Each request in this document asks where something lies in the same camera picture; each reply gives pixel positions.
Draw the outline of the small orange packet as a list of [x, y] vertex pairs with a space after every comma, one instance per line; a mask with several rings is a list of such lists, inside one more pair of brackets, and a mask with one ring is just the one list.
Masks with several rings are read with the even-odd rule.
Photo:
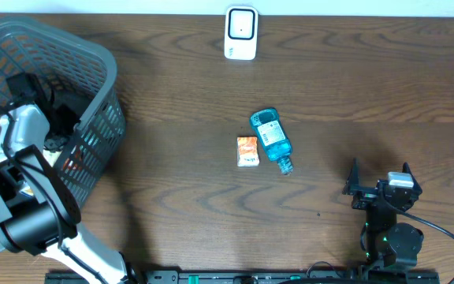
[[258, 138], [242, 136], [237, 138], [237, 166], [250, 167], [259, 165]]

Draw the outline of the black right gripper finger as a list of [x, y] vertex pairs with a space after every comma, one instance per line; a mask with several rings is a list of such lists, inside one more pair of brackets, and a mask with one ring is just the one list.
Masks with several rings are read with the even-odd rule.
[[360, 185], [359, 181], [359, 164], [357, 158], [353, 159], [352, 168], [348, 176], [347, 185], [349, 188], [358, 187]]
[[410, 168], [408, 163], [404, 163], [403, 164], [403, 173], [404, 174], [409, 174], [411, 176], [411, 179], [412, 179], [412, 182], [413, 182], [414, 185], [418, 184], [418, 182], [416, 181], [413, 173], [411, 172], [411, 168]]

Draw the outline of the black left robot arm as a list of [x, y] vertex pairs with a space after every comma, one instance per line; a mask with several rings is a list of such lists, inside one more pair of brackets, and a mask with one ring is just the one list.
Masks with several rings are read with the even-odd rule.
[[35, 74], [6, 82], [16, 101], [0, 105], [0, 244], [61, 262], [89, 283], [144, 282], [82, 224], [73, 194], [44, 156], [72, 140], [75, 110], [56, 104]]

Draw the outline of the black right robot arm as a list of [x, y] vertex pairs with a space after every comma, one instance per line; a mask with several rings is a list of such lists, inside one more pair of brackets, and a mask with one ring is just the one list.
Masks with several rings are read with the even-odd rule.
[[360, 183], [359, 164], [354, 160], [342, 193], [352, 197], [353, 209], [366, 212], [360, 245], [367, 263], [358, 269], [359, 278], [380, 280], [385, 275], [402, 281], [416, 266], [424, 239], [421, 230], [397, 221], [397, 215], [410, 209], [422, 193], [409, 165], [367, 187]]

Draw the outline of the blue mouthwash bottle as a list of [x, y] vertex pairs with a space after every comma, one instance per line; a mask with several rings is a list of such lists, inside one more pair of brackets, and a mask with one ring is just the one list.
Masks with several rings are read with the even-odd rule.
[[283, 175], [290, 175], [293, 172], [290, 159], [292, 145], [281, 125], [277, 110], [266, 108], [257, 111], [250, 116], [249, 122], [261, 141], [268, 160], [276, 163]]

